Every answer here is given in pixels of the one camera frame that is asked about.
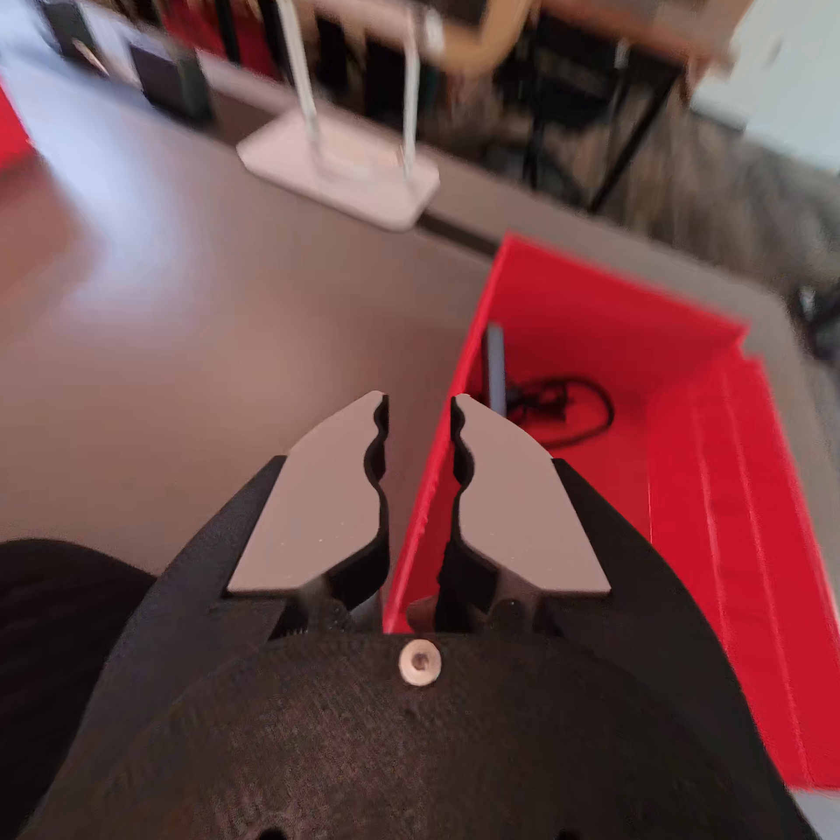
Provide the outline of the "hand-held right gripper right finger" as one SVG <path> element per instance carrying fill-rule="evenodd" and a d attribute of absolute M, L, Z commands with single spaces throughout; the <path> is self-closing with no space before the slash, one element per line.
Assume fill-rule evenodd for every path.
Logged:
<path fill-rule="evenodd" d="M 603 599 L 612 586 L 550 453 L 473 397 L 451 399 L 458 482 L 438 574 L 437 621 L 486 621 L 515 602 L 534 620 L 547 601 Z"/>

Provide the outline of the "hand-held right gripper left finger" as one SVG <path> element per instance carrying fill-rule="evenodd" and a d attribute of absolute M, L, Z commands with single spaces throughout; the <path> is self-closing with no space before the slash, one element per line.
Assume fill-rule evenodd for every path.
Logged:
<path fill-rule="evenodd" d="M 382 489 L 389 398 L 362 395 L 301 437 L 250 533 L 225 594 L 288 599 L 308 620 L 329 601 L 382 626 L 391 567 Z"/>

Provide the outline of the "red plastic bin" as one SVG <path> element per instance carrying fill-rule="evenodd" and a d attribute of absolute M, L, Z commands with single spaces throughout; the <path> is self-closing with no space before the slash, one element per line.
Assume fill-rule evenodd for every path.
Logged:
<path fill-rule="evenodd" d="M 524 238 L 479 299 L 385 606 L 386 632 L 438 590 L 459 484 L 450 403 L 482 398 L 503 328 L 509 421 L 584 479 L 676 573 L 795 789 L 838 791 L 838 615 L 747 327 Z"/>

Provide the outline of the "red divided bin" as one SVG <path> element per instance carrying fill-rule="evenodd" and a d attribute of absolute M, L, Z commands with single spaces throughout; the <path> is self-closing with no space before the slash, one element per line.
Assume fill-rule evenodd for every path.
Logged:
<path fill-rule="evenodd" d="M 35 148 L 1 81 L 1 172 L 35 156 Z"/>

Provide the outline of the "dark rounded object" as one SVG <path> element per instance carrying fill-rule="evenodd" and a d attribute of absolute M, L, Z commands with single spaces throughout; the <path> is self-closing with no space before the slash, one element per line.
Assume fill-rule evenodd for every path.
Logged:
<path fill-rule="evenodd" d="M 75 543 L 1 545 L 1 838 L 67 757 L 108 656 L 156 576 Z"/>

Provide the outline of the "white metal stand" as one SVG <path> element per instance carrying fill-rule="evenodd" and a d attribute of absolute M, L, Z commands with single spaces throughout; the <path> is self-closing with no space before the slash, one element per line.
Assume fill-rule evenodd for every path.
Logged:
<path fill-rule="evenodd" d="M 403 49 L 402 141 L 347 119 L 319 116 L 294 2 L 276 6 L 297 93 L 296 109 L 238 143 L 238 158 L 257 177 L 379 228 L 415 225 L 439 188 L 438 167 L 417 157 L 421 57 L 443 48 L 443 23 L 413 2 L 313 2 L 324 14 L 349 15 Z"/>

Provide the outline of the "small grey box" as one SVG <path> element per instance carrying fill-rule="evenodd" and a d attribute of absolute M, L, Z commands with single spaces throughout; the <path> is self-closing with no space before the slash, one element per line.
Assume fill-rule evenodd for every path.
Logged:
<path fill-rule="evenodd" d="M 152 105 L 188 123 L 214 119 L 207 80 L 194 49 L 139 36 L 128 39 L 127 47 L 140 89 Z"/>
<path fill-rule="evenodd" d="M 96 41 L 77 2 L 41 2 L 40 7 L 63 57 L 89 65 L 104 77 L 110 76 L 110 71 L 100 58 Z"/>

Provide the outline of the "wooden desk with black legs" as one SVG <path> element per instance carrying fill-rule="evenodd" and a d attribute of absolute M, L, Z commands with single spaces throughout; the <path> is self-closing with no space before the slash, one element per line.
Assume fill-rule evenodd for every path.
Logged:
<path fill-rule="evenodd" d="M 528 30 L 532 131 L 522 175 L 532 187 L 548 160 L 549 126 L 582 134 L 606 126 L 605 171 L 588 192 L 552 168 L 564 195 L 589 214 L 603 210 L 678 87 L 724 65 L 742 2 L 540 2 Z"/>

